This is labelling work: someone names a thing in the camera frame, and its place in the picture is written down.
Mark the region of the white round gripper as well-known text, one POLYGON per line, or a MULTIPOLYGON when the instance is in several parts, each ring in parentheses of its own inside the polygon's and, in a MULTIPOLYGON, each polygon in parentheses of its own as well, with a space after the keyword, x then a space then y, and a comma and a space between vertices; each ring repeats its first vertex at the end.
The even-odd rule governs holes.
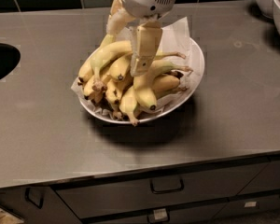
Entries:
MULTIPOLYGON (((113 0, 106 32, 117 35, 135 18, 162 17, 169 13, 176 0, 113 0)), ((148 21, 130 28, 132 59, 131 75, 143 75, 151 66, 159 48, 162 28, 158 21, 148 21)))

